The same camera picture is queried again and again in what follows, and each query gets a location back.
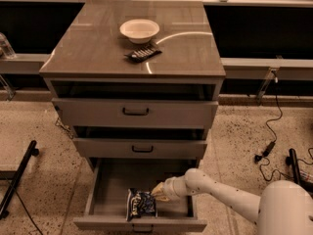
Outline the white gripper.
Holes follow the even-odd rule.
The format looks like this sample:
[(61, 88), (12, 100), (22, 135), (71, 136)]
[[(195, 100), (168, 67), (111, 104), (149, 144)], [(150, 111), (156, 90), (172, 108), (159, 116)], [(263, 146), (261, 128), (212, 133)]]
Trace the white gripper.
[(189, 190), (184, 176), (171, 177), (160, 182), (151, 192), (156, 196), (157, 201), (169, 202), (177, 201), (183, 197), (187, 197)]

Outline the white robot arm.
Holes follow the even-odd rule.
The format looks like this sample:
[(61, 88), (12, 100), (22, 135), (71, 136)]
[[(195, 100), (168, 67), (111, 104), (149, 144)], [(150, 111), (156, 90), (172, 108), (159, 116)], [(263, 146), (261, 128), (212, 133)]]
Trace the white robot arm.
[(191, 168), (183, 176), (165, 179), (152, 191), (160, 201), (176, 201), (198, 194), (211, 195), (254, 223), (257, 235), (313, 235), (313, 199), (291, 181), (272, 182), (257, 196)]

